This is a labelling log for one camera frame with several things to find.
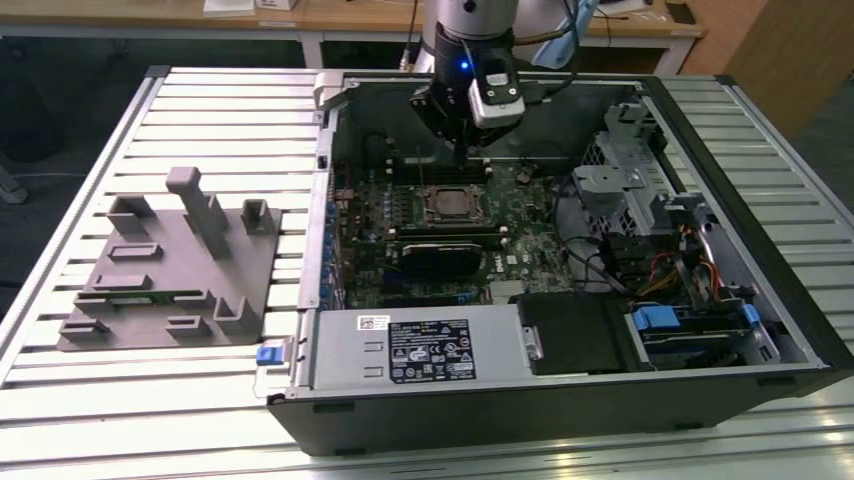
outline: metal slats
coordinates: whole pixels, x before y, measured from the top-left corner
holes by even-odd
[[[0,389],[0,469],[15,468],[4,478],[551,478],[593,471],[617,475],[620,470],[633,478],[658,479],[664,472],[678,472],[685,462],[701,470],[674,478],[697,477],[697,472],[720,478],[737,459],[740,465],[761,465],[754,468],[768,474],[792,458],[798,460],[793,471],[816,464],[825,465],[828,478],[837,475],[840,456],[825,464],[816,459],[854,443],[854,380],[805,398],[770,402],[714,429],[318,460],[299,451],[253,393],[254,346],[55,350],[62,318],[111,231],[103,214],[114,194],[142,192],[155,208],[182,208],[158,186],[174,165],[202,169],[209,187],[225,192],[225,208],[239,207],[251,197],[286,210],[265,334],[295,332],[294,282],[311,201],[302,177],[310,178],[315,154],[314,139],[302,138],[318,124],[309,98],[314,77],[285,69],[173,70],[132,134],[135,141],[112,161],[100,196],[66,245],[66,260],[34,301],[30,315],[42,319],[26,332],[24,350]],[[798,162],[757,137],[764,132],[728,89],[705,77],[669,79],[666,84],[854,346],[850,226],[801,174]],[[685,176],[673,149],[669,157]],[[776,456],[770,467],[758,463],[769,455]]]

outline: blue latch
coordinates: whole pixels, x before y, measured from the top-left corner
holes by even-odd
[[[285,343],[279,342],[275,345],[265,343],[255,354],[255,364],[259,367],[285,365]]]
[[[757,307],[746,303],[742,306],[742,313],[745,314],[745,318],[748,318],[748,322],[750,322],[752,327],[760,324],[760,312]]]
[[[641,307],[632,314],[632,319],[636,322],[636,328],[641,331],[650,328],[680,328],[682,325],[677,311],[666,306]]]

